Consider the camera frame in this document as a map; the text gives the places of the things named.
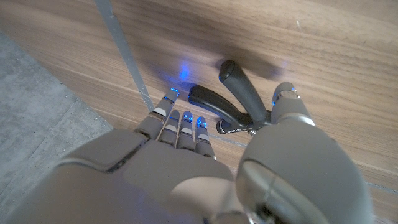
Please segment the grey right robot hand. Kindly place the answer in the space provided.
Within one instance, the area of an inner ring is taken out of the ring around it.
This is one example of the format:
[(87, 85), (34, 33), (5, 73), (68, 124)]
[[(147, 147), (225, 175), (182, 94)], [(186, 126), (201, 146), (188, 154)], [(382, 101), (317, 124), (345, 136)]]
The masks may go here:
[(274, 92), (271, 124), (238, 171), (219, 162), (204, 120), (178, 120), (177, 92), (134, 131), (75, 149), (25, 197), (8, 223), (372, 223), (364, 178), (310, 118), (293, 84)]

